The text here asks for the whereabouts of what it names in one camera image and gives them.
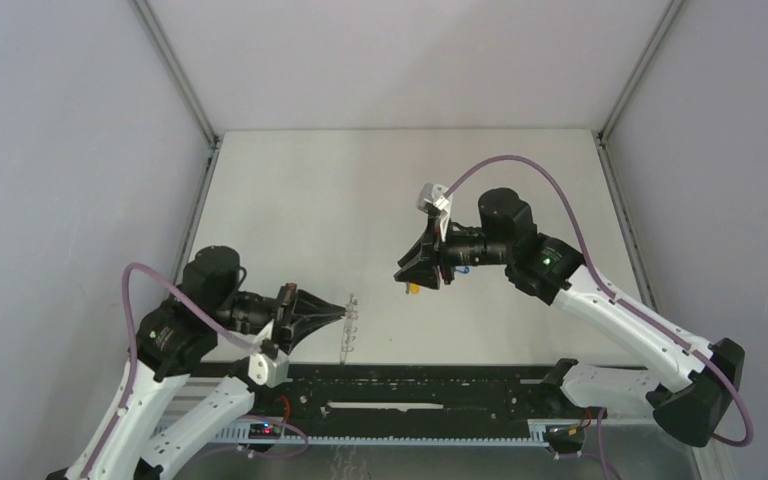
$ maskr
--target black base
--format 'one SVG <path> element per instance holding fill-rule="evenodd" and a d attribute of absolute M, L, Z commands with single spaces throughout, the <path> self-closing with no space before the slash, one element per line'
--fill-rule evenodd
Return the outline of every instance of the black base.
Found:
<path fill-rule="evenodd" d="M 728 338 L 711 345 L 711 361 L 740 388 L 743 373 L 743 347 Z M 722 382 L 705 368 L 694 375 L 693 384 L 672 394 L 664 389 L 649 392 L 646 399 L 655 407 L 655 421 L 676 440 L 693 447 L 704 447 L 714 435 L 732 398 Z"/>
<path fill-rule="evenodd" d="M 56 472 L 51 472 L 47 477 L 45 477 L 45 480 L 66 480 L 66 470 L 68 470 L 68 468 L 64 468 L 63 470 L 58 470 Z"/>
<path fill-rule="evenodd" d="M 206 363 L 194 377 L 224 376 Z M 283 416 L 309 435 L 369 438 L 528 438 L 529 419 L 581 418 L 558 389 L 541 385 L 550 366 L 290 365 L 286 382 L 258 397 L 252 413 Z M 431 403 L 441 409 L 332 409 L 328 402 Z"/>

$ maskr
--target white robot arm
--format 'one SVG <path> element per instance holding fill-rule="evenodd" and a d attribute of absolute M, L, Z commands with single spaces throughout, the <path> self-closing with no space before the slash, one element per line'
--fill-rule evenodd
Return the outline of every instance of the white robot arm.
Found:
<path fill-rule="evenodd" d="M 439 289 L 441 279 L 445 284 L 452 282 L 455 267 L 504 265 L 505 275 L 517 289 L 587 321 L 646 367 L 604 368 L 563 359 L 543 383 L 559 388 L 576 406 L 653 416 L 678 440 L 693 446 L 707 444 L 732 398 L 706 361 L 737 388 L 744 358 L 738 344 L 729 339 L 711 344 L 624 295 L 590 269 L 576 249 L 538 232 L 531 207 L 513 190 L 497 188 L 481 196 L 480 227 L 449 220 L 451 200 L 440 193 L 446 190 L 442 185 L 423 188 L 417 206 L 428 214 L 428 223 L 399 260 L 396 281 Z M 445 223 L 438 219 L 441 216 Z M 445 236 L 444 225 L 448 226 Z"/>
<path fill-rule="evenodd" d="M 165 300 L 140 323 L 136 368 L 131 372 L 132 357 L 89 445 L 69 468 L 46 480 L 171 480 L 222 428 L 248 413 L 258 394 L 287 380 L 288 355 L 299 341 L 345 312 L 293 283 L 276 298 L 239 292 L 243 280 L 245 270 L 233 249 L 208 247 L 196 254 L 179 288 L 167 285 L 173 293 L 178 290 L 177 298 Z M 195 307 L 179 301 L 179 295 Z M 217 344 L 217 333 L 195 313 L 199 309 L 228 330 L 256 334 L 252 345 L 257 349 L 234 363 L 195 408 L 150 438 L 175 394 Z"/>

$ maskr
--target cable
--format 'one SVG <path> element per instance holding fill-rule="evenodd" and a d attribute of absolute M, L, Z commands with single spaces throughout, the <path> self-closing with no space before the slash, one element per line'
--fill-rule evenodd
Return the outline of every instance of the cable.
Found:
<path fill-rule="evenodd" d="M 171 293 L 175 298 L 183 303 L 184 306 L 193 312 L 193 314 L 201 321 L 203 321 L 208 327 L 212 328 L 219 335 L 225 337 L 232 344 L 241 348 L 243 350 L 244 356 L 251 355 L 259 347 L 259 345 L 255 345 L 233 335 L 231 332 L 223 328 L 222 325 L 216 323 L 216 320 L 210 318 L 210 315 L 204 313 L 204 311 L 199 308 L 195 302 L 184 295 L 184 292 L 178 290 L 178 287 L 172 284 L 172 282 L 167 280 L 166 277 L 155 271 L 153 268 L 149 267 L 148 265 L 143 265 L 142 263 L 131 263 L 125 267 L 125 270 L 122 272 L 122 306 L 125 309 L 125 324 L 128 327 L 128 360 L 130 364 L 128 365 L 128 379 L 125 382 L 125 388 L 122 391 L 122 396 L 119 398 L 119 403 L 116 406 L 118 410 L 121 411 L 122 409 L 127 408 L 128 399 L 133 393 L 134 382 L 137 379 L 137 327 L 136 323 L 134 323 L 134 312 L 131 307 L 130 290 L 131 272 L 134 270 L 138 270 L 148 275 L 152 278 L 152 280 L 163 285 L 166 290 L 169 290 L 169 293 Z M 89 475 L 89 472 L 95 465 L 96 460 L 98 460 L 99 454 L 101 454 L 101 449 L 104 448 L 104 446 L 107 444 L 107 441 L 110 439 L 110 435 L 113 433 L 113 428 L 116 427 L 118 422 L 119 415 L 114 414 L 110 418 L 110 421 L 107 423 L 107 426 L 104 428 L 104 431 L 102 432 L 101 437 L 99 437 L 95 448 L 93 448 L 92 452 L 87 458 L 87 463 L 84 464 L 84 468 L 81 470 L 81 478 L 87 478 Z"/>
<path fill-rule="evenodd" d="M 237 269 L 243 272 L 243 276 L 240 277 L 240 281 L 237 282 L 237 286 L 234 287 L 234 290 L 231 291 L 227 297 L 225 297 L 225 300 L 223 300 L 221 304 L 219 304 L 219 308 L 217 308 L 217 310 L 220 312 L 223 310 L 228 310 L 231 307 L 231 301 L 234 300 L 234 296 L 240 291 L 240 287 L 243 286 L 243 282 L 245 282 L 246 278 L 249 276 L 249 271 L 246 270 L 246 267 L 240 266 L 237 267 Z"/>
<path fill-rule="evenodd" d="M 290 412 L 292 412 L 292 409 L 290 408 L 290 399 L 287 398 L 286 395 L 281 395 L 280 397 L 276 398 L 275 401 L 282 401 L 284 402 L 284 420 L 287 421 L 290 419 Z"/>
<path fill-rule="evenodd" d="M 605 457 L 605 445 L 602 443 L 602 418 L 604 417 L 605 409 L 600 408 L 599 413 L 596 414 L 596 440 L 599 443 L 599 461 L 602 463 L 602 474 L 605 475 L 605 480 L 610 480 L 611 477 L 608 476 L 608 467 L 610 464 Z"/>
<path fill-rule="evenodd" d="M 590 458 L 592 460 L 596 460 L 596 461 L 600 461 L 600 462 L 602 461 L 601 458 L 599 457 L 599 455 L 593 455 L 592 453 L 582 453 L 581 456 L 584 457 L 584 458 Z M 607 464 L 603 463 L 602 464 L 602 466 L 605 466 L 605 465 L 608 466 L 608 470 L 610 470 L 611 473 L 614 474 L 614 477 L 616 477 L 617 480 L 623 480 L 622 475 L 620 475 L 620 472 L 617 471 L 616 467 L 614 467 L 610 463 L 607 463 Z"/>
<path fill-rule="evenodd" d="M 272 425 L 278 425 L 279 427 L 295 432 L 299 437 L 302 438 L 302 440 L 304 441 L 304 445 L 302 445 L 301 448 L 296 449 L 290 453 L 258 452 L 258 451 L 246 448 L 242 445 L 229 445 L 227 447 L 215 448 L 213 450 L 208 450 L 207 452 L 196 455 L 195 457 L 193 457 L 193 461 L 203 460 L 207 457 L 210 457 L 219 453 L 226 453 L 226 452 L 246 452 L 248 455 L 254 455 L 256 457 L 261 457 L 261 458 L 294 458 L 306 452 L 307 449 L 310 447 L 310 439 L 308 438 L 307 434 L 301 431 L 301 429 L 299 429 L 298 427 L 290 425 L 287 422 L 284 422 L 284 421 L 279 422 L 269 417 L 263 417 L 260 415 L 243 415 L 242 417 L 239 418 L 239 420 L 254 420 L 257 422 L 271 423 Z"/>
<path fill-rule="evenodd" d="M 449 221 L 449 225 L 451 225 L 454 228 L 457 228 L 461 232 L 474 232 L 474 231 L 478 230 L 477 227 L 465 227 L 465 226 L 461 225 L 460 223 L 455 222 L 455 221 L 451 221 L 451 220 Z"/>
<path fill-rule="evenodd" d="M 552 185 L 552 188 L 555 189 L 555 193 L 557 193 L 558 197 L 561 199 L 561 203 L 563 203 L 564 209 L 566 210 L 567 215 L 569 216 L 569 219 L 572 222 L 572 228 L 575 231 L 575 238 L 576 240 L 578 240 L 578 245 L 581 248 L 581 254 L 584 256 L 584 264 L 587 267 L 588 272 L 590 272 L 590 276 L 593 277 L 593 281 L 596 282 L 596 284 L 602 289 L 603 292 L 605 292 L 608 298 L 615 301 L 618 305 L 621 305 L 623 308 L 625 308 L 629 312 L 636 315 L 638 318 L 640 318 L 641 320 L 649 324 L 655 330 L 658 330 L 659 332 L 664 334 L 667 338 L 675 342 L 677 345 L 679 345 L 686 351 L 688 352 L 692 351 L 693 356 L 696 357 L 699 361 L 701 361 L 702 364 L 704 364 L 705 367 L 707 367 L 717 377 L 717 379 L 720 381 L 720 383 L 722 383 L 725 389 L 728 390 L 732 399 L 734 399 L 734 404 L 735 406 L 737 406 L 737 410 L 740 412 L 740 416 L 743 418 L 743 425 L 744 425 L 744 428 L 746 429 L 746 433 L 743 439 L 741 440 L 732 440 L 729 438 L 724 438 L 718 434 L 714 434 L 713 438 L 719 440 L 720 442 L 726 445 L 730 445 L 733 447 L 746 447 L 750 443 L 752 443 L 752 440 L 755 437 L 755 427 L 752 424 L 752 418 L 749 416 L 749 408 L 746 406 L 746 403 L 743 401 L 743 397 L 740 396 L 740 393 L 738 393 L 737 388 L 735 388 L 734 384 L 731 383 L 731 381 L 726 376 L 726 374 L 724 374 L 723 371 L 720 370 L 720 368 L 714 364 L 714 362 L 706 358 L 705 355 L 701 354 L 696 350 L 693 350 L 691 348 L 690 343 L 688 343 L 683 338 L 673 333 L 671 330 L 669 330 L 665 326 L 655 321 L 654 318 L 650 317 L 645 312 L 641 311 L 640 309 L 638 309 L 637 307 L 635 307 L 625 299 L 622 299 L 622 298 L 617 299 L 616 292 L 608 288 L 608 286 L 602 280 L 599 273 L 596 271 L 596 266 L 593 263 L 593 258 L 590 256 L 590 251 L 587 248 L 587 244 L 584 242 L 584 235 L 581 233 L 581 226 L 579 225 L 578 220 L 575 217 L 575 213 L 572 211 L 572 206 L 570 205 L 569 200 L 567 199 L 567 196 L 564 194 L 564 191 L 561 189 L 561 186 L 558 184 L 558 182 L 555 181 L 552 175 L 549 174 L 549 172 L 545 168 L 540 166 L 540 164 L 538 164 L 537 162 L 525 157 L 521 157 L 519 155 L 499 155 L 496 157 L 491 157 L 482 162 L 478 162 L 472 168 L 467 170 L 463 175 L 460 176 L 460 178 L 458 178 L 455 181 L 455 183 L 452 184 L 452 186 L 446 191 L 444 196 L 446 198 L 451 197 L 452 194 L 455 193 L 455 190 L 457 190 L 458 187 L 460 187 L 461 184 L 463 184 L 475 172 L 481 170 L 482 168 L 492 163 L 503 162 L 503 161 L 514 161 L 514 162 L 524 163 L 530 166 L 531 168 L 537 170 L 538 172 L 540 172 L 540 174 L 543 175 L 543 178 L 545 178 Z"/>
<path fill-rule="evenodd" d="M 589 408 L 584 409 L 584 417 L 582 417 L 581 421 L 578 423 L 579 428 L 590 428 L 590 424 L 593 422 L 593 415 L 590 413 Z"/>

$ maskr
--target white wall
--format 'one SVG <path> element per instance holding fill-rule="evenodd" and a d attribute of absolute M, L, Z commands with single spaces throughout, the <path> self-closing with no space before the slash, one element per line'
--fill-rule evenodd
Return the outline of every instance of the white wall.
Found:
<path fill-rule="evenodd" d="M 207 148 L 128 2 L 0 1 L 0 479 L 80 452 L 169 271 Z M 135 281 L 143 314 L 161 291 Z"/>
<path fill-rule="evenodd" d="M 663 311 L 747 350 L 731 456 L 768 478 L 768 2 L 689 2 L 610 143 Z"/>
<path fill-rule="evenodd" d="M 153 1 L 220 130 L 600 128 L 667 0 Z"/>

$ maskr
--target white tabletop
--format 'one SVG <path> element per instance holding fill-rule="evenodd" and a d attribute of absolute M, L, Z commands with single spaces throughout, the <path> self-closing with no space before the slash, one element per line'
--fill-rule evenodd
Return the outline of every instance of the white tabletop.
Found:
<path fill-rule="evenodd" d="M 225 134 L 193 255 L 209 245 L 240 252 L 243 289 L 275 296 L 295 282 L 325 300 L 358 298 L 348 363 L 554 364 L 561 357 L 636 364 L 586 323 L 508 283 L 503 267 L 457 275 L 440 291 L 405 295 L 396 261 L 419 238 L 415 208 L 426 182 L 450 185 L 500 154 L 527 156 L 564 188 L 600 270 L 638 297 L 591 133 L 586 130 L 272 131 Z M 453 196 L 453 219 L 478 224 L 484 191 L 507 186 L 527 201 L 540 231 L 577 246 L 548 183 L 517 163 L 495 164 Z M 336 363 L 342 321 L 303 341 L 295 362 Z M 220 339 L 206 361 L 232 360 Z"/>

